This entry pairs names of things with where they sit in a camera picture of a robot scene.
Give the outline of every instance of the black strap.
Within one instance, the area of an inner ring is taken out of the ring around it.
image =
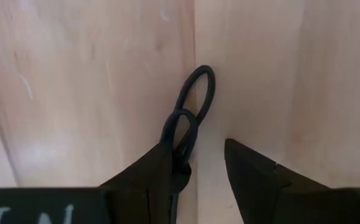
[[[184,109],[183,106],[193,84],[203,74],[207,75],[207,93],[204,104],[199,110],[197,116],[194,116],[192,112]],[[174,133],[176,132],[176,127],[178,125],[180,116],[185,116],[190,123],[189,129],[173,152],[170,224],[176,223],[179,193],[186,187],[191,176],[191,168],[188,160],[191,156],[192,149],[194,148],[195,141],[197,139],[198,126],[202,123],[202,120],[205,118],[211,106],[215,88],[215,75],[211,67],[202,65],[195,69],[195,71],[188,77],[183,87],[181,88],[179,98],[176,102],[176,106],[174,107],[174,111],[166,120],[162,130],[160,143],[173,147]]]

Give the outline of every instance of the black object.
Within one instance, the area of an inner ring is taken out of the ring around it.
[[[197,114],[184,109],[195,81],[207,75],[205,102]],[[167,119],[161,140],[142,158],[97,188],[0,189],[0,224],[175,224],[179,193],[191,176],[188,160],[198,126],[214,97],[215,78],[211,67],[197,68],[181,89],[173,113]],[[174,148],[180,116],[189,129]]]
[[[225,163],[244,223],[360,223],[360,189],[330,189],[233,139]]]

